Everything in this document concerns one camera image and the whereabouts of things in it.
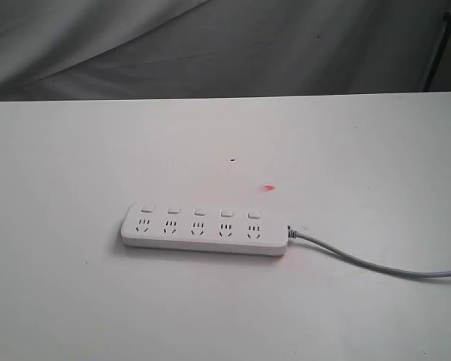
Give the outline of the white five-outlet power strip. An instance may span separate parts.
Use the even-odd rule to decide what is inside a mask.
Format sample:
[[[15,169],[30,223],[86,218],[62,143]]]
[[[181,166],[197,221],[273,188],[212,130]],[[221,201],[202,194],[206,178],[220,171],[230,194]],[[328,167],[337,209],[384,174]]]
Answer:
[[[289,229],[277,215],[256,209],[137,203],[120,234],[130,247],[282,256]]]

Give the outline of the grey backdrop cloth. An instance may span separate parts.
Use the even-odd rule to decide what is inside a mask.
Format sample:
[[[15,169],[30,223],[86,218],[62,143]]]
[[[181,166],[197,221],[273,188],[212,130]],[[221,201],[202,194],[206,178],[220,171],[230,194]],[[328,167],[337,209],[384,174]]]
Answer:
[[[451,1],[0,1],[0,101],[418,92]]]

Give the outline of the black tripod stand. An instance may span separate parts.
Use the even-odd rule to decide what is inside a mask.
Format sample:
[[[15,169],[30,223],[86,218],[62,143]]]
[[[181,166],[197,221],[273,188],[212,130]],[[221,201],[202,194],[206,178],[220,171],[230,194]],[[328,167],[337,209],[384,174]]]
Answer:
[[[439,44],[428,67],[422,86],[423,92],[451,91],[451,6],[444,13],[445,23]]]

